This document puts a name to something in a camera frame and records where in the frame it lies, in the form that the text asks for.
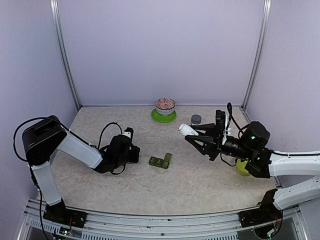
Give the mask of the small white pill bottle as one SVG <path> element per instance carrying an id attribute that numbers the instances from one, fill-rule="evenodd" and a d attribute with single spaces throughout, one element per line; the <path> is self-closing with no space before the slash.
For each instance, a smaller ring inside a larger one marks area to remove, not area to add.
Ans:
<path id="1" fill-rule="evenodd" d="M 178 127 L 178 130 L 183 136 L 198 136 L 199 135 L 199 133 L 195 129 L 193 129 L 190 125 L 187 125 L 185 123 L 182 123 Z"/>

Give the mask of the green pill organizer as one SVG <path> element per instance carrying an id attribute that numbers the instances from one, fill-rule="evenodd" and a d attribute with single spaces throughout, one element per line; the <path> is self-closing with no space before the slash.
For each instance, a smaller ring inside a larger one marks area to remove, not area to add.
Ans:
<path id="1" fill-rule="evenodd" d="M 148 161 L 148 164 L 150 166 L 154 166 L 154 167 L 158 167 L 158 168 L 162 168 L 162 169 L 168 169 L 171 159 L 172 159 L 172 154 L 167 152 L 164 155 L 164 158 L 151 156 Z"/>

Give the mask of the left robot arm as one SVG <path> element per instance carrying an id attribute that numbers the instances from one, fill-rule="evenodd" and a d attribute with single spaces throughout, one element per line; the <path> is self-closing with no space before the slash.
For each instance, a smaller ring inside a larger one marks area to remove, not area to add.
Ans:
<path id="1" fill-rule="evenodd" d="M 98 174 L 117 175 L 119 168 L 137 164 L 140 148 L 133 144 L 134 130 L 122 129 L 105 146 L 92 145 L 72 132 L 55 115 L 35 117 L 21 123 L 12 137 L 13 151 L 18 159 L 28 164 L 32 180 L 44 198 L 49 212 L 63 223 L 70 218 L 63 198 L 55 183 L 50 159 L 62 152 L 78 160 Z"/>

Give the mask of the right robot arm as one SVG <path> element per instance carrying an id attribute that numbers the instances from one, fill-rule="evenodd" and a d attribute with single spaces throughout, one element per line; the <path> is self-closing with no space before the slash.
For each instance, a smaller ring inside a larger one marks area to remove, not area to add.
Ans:
<path id="1" fill-rule="evenodd" d="M 231 156 L 245 161 L 245 170 L 255 178 L 269 179 L 279 176 L 311 176 L 301 183 L 265 193 L 256 218 L 266 222 L 278 211 L 318 199 L 320 197 L 320 153 L 281 152 L 266 148 L 270 133 L 258 121 L 238 128 L 238 136 L 230 135 L 234 123 L 233 107 L 227 104 L 227 112 L 217 110 L 215 122 L 191 126 L 182 123 L 178 130 L 185 140 L 210 161 L 217 157 Z"/>

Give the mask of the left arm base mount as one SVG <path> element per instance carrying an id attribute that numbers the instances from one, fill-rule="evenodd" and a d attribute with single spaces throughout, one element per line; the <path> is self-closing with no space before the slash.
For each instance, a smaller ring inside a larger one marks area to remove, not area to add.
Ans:
<path id="1" fill-rule="evenodd" d="M 87 213 L 66 207 L 46 206 L 43 218 L 69 227 L 84 228 Z"/>

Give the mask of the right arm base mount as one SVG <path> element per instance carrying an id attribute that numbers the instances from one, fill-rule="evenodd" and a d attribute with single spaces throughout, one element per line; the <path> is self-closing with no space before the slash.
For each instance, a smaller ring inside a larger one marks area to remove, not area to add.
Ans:
<path id="1" fill-rule="evenodd" d="M 281 219 L 283 211 L 278 210 L 273 203 L 261 203 L 258 208 L 244 210 L 238 213 L 242 228 L 260 225 Z"/>

